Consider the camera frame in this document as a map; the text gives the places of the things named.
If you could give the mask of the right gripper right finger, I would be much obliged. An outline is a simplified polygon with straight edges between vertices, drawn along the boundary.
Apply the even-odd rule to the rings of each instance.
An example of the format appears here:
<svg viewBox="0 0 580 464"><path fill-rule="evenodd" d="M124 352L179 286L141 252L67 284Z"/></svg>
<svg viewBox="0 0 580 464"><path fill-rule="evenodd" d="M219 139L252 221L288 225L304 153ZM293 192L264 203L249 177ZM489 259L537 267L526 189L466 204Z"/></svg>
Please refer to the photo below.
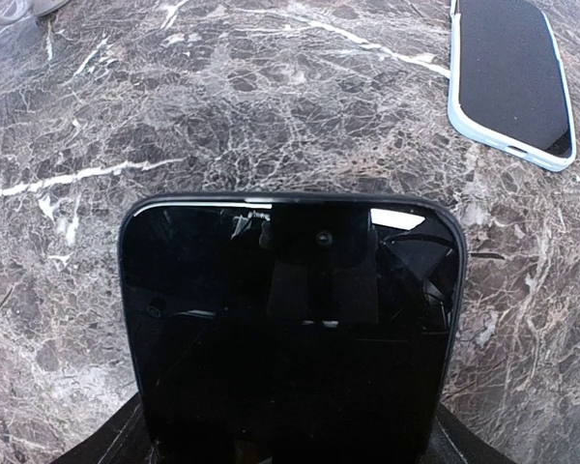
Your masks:
<svg viewBox="0 0 580 464"><path fill-rule="evenodd" d="M514 464L470 431L445 405L436 411L424 464Z"/></svg>

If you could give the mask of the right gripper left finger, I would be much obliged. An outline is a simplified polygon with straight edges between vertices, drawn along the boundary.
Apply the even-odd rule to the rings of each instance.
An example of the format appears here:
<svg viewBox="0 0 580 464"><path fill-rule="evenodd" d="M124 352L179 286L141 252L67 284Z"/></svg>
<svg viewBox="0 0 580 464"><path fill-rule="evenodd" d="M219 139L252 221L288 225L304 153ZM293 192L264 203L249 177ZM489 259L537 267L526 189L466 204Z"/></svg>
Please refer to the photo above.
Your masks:
<svg viewBox="0 0 580 464"><path fill-rule="evenodd" d="M158 463L143 416L141 398L132 396L95 433L51 464Z"/></svg>

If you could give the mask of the black phone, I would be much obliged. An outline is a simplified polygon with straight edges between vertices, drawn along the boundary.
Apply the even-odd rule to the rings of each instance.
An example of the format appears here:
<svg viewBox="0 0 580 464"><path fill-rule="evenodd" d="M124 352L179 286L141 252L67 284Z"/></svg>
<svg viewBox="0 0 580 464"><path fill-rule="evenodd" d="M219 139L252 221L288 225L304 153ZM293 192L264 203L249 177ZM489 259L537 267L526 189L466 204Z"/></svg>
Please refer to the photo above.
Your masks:
<svg viewBox="0 0 580 464"><path fill-rule="evenodd" d="M135 204L124 318L159 463L417 463L467 249L429 201L193 193Z"/></svg>

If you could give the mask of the light blue phone case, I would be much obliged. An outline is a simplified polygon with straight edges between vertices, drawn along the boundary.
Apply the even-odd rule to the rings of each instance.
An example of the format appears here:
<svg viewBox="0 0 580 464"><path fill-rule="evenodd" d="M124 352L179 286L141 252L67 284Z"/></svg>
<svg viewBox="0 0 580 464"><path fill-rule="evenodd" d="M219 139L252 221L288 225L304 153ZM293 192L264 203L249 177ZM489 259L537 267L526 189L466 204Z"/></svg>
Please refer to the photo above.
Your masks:
<svg viewBox="0 0 580 464"><path fill-rule="evenodd" d="M552 172L576 158L563 60L528 1L453 1L448 116L462 135Z"/></svg>

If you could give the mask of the purple phone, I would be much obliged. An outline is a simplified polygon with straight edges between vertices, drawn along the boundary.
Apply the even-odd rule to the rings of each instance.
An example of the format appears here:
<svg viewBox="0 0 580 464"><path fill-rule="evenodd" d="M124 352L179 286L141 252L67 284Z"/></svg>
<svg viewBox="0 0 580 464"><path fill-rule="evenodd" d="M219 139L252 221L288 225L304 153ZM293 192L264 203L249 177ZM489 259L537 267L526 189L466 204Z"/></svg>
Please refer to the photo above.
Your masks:
<svg viewBox="0 0 580 464"><path fill-rule="evenodd" d="M561 65L542 11L528 1L459 1L465 116L558 159L573 153Z"/></svg>

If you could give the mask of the floral white mug yellow inside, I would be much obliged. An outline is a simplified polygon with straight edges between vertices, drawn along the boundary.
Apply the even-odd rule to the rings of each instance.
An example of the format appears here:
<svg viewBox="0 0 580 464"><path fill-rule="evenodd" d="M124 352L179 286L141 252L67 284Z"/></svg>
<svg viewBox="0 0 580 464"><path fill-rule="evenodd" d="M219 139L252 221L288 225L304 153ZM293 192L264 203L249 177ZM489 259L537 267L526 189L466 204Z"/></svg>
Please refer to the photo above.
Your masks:
<svg viewBox="0 0 580 464"><path fill-rule="evenodd" d="M69 0L16 0L12 12L12 8L8 8L4 13L0 13L0 25L15 24L28 15L42 18L57 12L68 3Z"/></svg>

